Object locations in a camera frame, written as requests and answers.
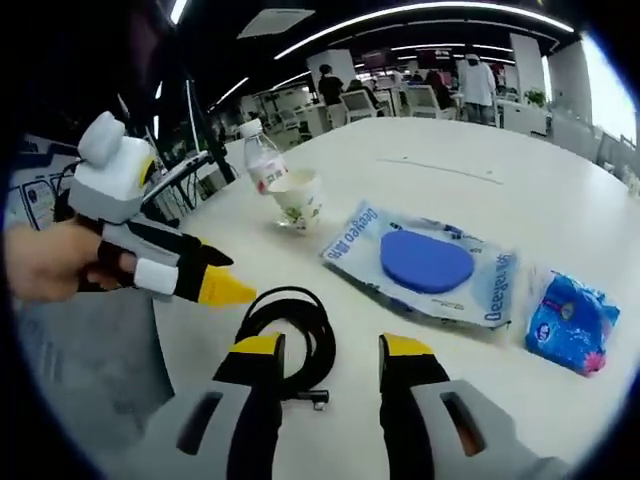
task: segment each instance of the paper cup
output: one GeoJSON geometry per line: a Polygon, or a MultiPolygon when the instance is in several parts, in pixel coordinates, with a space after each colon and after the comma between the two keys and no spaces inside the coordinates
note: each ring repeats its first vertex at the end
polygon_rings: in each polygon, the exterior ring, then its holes
{"type": "Polygon", "coordinates": [[[296,230],[307,233],[320,223],[324,194],[314,170],[290,171],[269,185],[267,191],[296,230]]]}

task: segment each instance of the human hand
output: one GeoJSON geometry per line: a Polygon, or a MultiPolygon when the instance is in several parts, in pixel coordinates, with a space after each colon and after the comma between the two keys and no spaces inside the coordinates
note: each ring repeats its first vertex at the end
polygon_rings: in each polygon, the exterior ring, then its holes
{"type": "MultiPolygon", "coordinates": [[[[43,231],[24,225],[5,232],[4,255],[11,292],[25,301],[54,302],[72,297],[86,273],[89,282],[113,290],[118,282],[99,267],[101,237],[75,220],[55,223],[43,231]]],[[[123,254],[119,268],[133,273],[136,259],[123,254]]]]}

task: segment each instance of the poster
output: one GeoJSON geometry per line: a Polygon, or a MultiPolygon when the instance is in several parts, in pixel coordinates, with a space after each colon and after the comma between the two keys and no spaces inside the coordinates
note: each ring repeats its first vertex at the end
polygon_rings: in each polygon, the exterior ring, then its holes
{"type": "MultiPolygon", "coordinates": [[[[18,222],[37,230],[53,222],[58,181],[64,167],[78,160],[75,147],[25,135],[11,175],[7,209],[18,222]]],[[[60,191],[69,188],[72,173],[65,172],[60,191]]]]}

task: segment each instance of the gray pants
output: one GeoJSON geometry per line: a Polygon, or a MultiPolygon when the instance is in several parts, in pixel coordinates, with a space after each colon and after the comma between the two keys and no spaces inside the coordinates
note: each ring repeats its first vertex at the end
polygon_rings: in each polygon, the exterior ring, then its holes
{"type": "Polygon", "coordinates": [[[478,105],[477,103],[467,103],[467,117],[471,123],[489,125],[491,118],[491,107],[478,105]]]}

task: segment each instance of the white shirt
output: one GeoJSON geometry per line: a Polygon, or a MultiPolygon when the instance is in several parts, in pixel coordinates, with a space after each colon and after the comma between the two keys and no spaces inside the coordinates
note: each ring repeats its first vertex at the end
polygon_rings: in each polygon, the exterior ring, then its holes
{"type": "Polygon", "coordinates": [[[496,82],[486,63],[479,62],[473,67],[467,63],[460,75],[460,85],[466,103],[493,105],[496,82]]]}
{"type": "Polygon", "coordinates": [[[402,81],[404,80],[402,74],[396,70],[392,70],[391,73],[393,74],[393,83],[395,83],[396,86],[402,85],[402,81]]]}

